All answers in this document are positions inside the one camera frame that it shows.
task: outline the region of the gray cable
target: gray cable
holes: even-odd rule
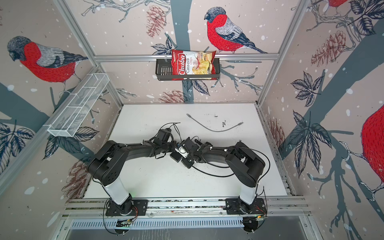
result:
[[[233,126],[233,127],[231,127],[231,128],[228,128],[228,129],[225,129],[225,130],[221,130],[221,131],[215,131],[215,130],[211,130],[211,129],[207,128],[206,126],[202,125],[201,123],[199,123],[196,119],[194,119],[194,118],[193,118],[191,115],[189,115],[188,113],[187,113],[187,116],[190,117],[190,118],[192,118],[195,122],[197,122],[198,124],[200,124],[201,126],[203,126],[205,129],[207,129],[207,130],[209,130],[209,131],[212,131],[212,132],[225,132],[225,131],[231,130],[232,128],[237,127],[237,126],[240,126],[241,124],[243,124],[243,122],[240,122],[239,124],[237,124],[237,125],[235,125],[235,126]]]

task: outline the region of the white mesh basket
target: white mesh basket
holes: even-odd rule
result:
[[[84,86],[77,93],[70,94],[69,98],[72,100],[55,119],[48,132],[55,137],[73,137],[108,82],[109,77],[105,73],[89,74]]]

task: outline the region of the gray floor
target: gray floor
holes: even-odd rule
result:
[[[306,239],[299,217],[268,217],[251,234],[242,228],[178,228],[160,230],[130,230],[124,236],[115,236],[106,230],[71,230],[66,240],[256,240]]]

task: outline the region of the red chip bag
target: red chip bag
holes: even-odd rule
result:
[[[172,74],[173,75],[200,75],[216,74],[215,67],[212,64],[216,51],[213,52],[192,52],[172,50]],[[190,78],[216,80],[216,78]],[[172,80],[184,80],[183,78],[174,78]]]

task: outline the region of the white table surface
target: white table surface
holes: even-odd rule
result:
[[[212,130],[224,130],[244,122],[225,132],[211,132],[203,128],[186,114]],[[258,193],[263,186],[267,196],[286,196],[286,190],[279,175],[260,119],[253,104],[146,104],[124,105],[110,140],[117,143],[140,143],[149,140],[168,122],[177,124],[181,137],[198,135],[201,141],[215,147],[235,145],[242,140],[249,148],[263,152],[270,159],[271,168],[259,182]],[[172,127],[174,139],[180,141]],[[268,161],[263,174],[268,169]],[[229,175],[231,169],[221,169],[204,163],[194,166],[215,175]],[[120,178],[133,197],[234,197],[239,196],[241,182],[235,175],[226,178],[205,175],[193,168],[187,169],[177,163],[169,153],[161,159],[142,157],[125,162]],[[90,182],[84,198],[107,198],[104,189]]]

